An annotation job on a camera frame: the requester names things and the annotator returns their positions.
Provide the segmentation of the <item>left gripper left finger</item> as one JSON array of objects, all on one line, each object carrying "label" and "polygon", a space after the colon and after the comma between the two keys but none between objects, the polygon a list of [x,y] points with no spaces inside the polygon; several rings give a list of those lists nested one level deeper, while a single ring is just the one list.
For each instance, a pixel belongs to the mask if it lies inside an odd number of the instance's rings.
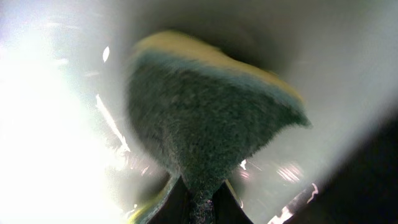
[{"label": "left gripper left finger", "polygon": [[189,224],[190,192],[172,177],[157,196],[129,215],[129,224]]}]

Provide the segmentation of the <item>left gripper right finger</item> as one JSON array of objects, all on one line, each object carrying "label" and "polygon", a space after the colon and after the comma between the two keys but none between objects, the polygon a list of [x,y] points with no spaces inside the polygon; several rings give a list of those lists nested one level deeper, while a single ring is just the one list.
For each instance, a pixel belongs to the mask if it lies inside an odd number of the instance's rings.
[{"label": "left gripper right finger", "polygon": [[236,200],[230,182],[225,180],[213,194],[216,224],[252,224]]}]

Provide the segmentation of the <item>green and yellow sponge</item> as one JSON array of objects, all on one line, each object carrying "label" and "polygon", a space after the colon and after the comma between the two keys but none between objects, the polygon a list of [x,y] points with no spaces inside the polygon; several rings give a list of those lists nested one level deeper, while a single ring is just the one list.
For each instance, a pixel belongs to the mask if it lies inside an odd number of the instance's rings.
[{"label": "green and yellow sponge", "polygon": [[132,50],[126,113],[143,150],[186,188],[189,223],[214,223],[214,193],[283,129],[308,127],[275,75],[168,30]]}]

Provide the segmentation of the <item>mint green plate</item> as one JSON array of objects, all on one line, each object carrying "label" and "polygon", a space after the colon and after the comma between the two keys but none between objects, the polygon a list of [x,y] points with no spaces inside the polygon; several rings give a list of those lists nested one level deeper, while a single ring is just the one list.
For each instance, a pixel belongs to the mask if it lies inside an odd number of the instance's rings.
[{"label": "mint green plate", "polygon": [[135,44],[173,30],[286,82],[291,126],[228,177],[252,223],[397,222],[397,2],[1,2],[1,222],[129,223],[174,177],[126,113]]}]

